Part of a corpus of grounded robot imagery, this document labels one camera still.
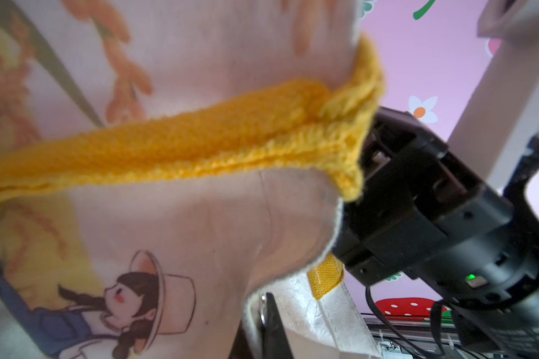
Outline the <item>white canvas tote bag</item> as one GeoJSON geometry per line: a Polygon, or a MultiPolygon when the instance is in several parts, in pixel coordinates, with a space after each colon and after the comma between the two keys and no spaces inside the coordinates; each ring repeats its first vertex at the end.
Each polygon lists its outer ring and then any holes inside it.
{"type": "Polygon", "coordinates": [[[263,358],[362,194],[362,7],[0,1],[0,358],[263,358]]]}

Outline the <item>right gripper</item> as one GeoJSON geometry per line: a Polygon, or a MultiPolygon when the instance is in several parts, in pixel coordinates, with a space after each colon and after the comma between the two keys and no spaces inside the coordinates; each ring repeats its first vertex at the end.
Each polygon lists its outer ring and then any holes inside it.
{"type": "Polygon", "coordinates": [[[405,112],[376,113],[359,164],[364,193],[344,206],[332,252],[365,286],[511,220],[510,203],[405,112]]]}

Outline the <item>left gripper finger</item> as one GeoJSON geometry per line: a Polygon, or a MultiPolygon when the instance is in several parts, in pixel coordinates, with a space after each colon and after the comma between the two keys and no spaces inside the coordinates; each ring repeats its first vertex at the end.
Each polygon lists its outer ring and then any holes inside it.
{"type": "Polygon", "coordinates": [[[261,296],[260,319],[262,358],[293,359],[293,353],[272,293],[265,293],[261,296]]]}

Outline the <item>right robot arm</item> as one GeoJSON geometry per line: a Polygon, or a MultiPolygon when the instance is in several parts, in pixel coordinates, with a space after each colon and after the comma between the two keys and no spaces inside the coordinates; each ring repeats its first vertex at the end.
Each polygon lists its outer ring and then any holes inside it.
{"type": "Polygon", "coordinates": [[[489,1],[478,33],[501,46],[447,142],[377,112],[333,253],[366,289],[403,272],[437,292],[435,341],[448,307],[466,348],[539,358],[539,1],[489,1]]]}

